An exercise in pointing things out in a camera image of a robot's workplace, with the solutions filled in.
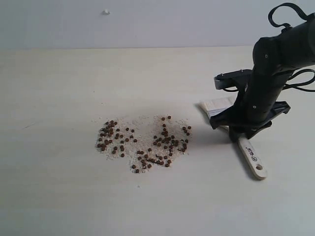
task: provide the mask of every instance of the white table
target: white table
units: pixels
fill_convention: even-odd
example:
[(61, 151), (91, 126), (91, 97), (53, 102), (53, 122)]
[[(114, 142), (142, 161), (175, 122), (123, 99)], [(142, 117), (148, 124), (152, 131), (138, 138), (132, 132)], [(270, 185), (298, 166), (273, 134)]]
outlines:
[[(0, 234), (314, 235), (314, 94), (284, 91), (291, 111), (252, 139), (263, 181), (195, 107), (241, 68), (251, 47), (1, 52)], [(132, 174), (94, 148), (106, 118), (169, 113), (194, 128), (172, 168)]]

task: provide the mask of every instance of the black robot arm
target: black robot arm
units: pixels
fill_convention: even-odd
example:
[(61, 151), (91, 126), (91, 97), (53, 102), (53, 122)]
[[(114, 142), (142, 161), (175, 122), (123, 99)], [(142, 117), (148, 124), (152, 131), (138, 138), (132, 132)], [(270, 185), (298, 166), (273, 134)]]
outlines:
[[(296, 27), (288, 23), (276, 24), (272, 15), (280, 6), (293, 8), (305, 22)], [(314, 72), (305, 69), (293, 75), (295, 70), (315, 64), (315, 14), (306, 15), (297, 5), (283, 3), (270, 11), (268, 19), (273, 26), (284, 26), (284, 29), (278, 36), (258, 40), (253, 49), (253, 69), (215, 77), (217, 89), (228, 91), (227, 88), (236, 87), (238, 91), (232, 107), (210, 118), (214, 129), (229, 126), (232, 141), (236, 141), (241, 134), (250, 139), (262, 129), (270, 127), (271, 120), (276, 116), (290, 110), (286, 102), (276, 102), (283, 89), (313, 91), (298, 86), (312, 83), (315, 76), (305, 83), (286, 83), (303, 72)]]

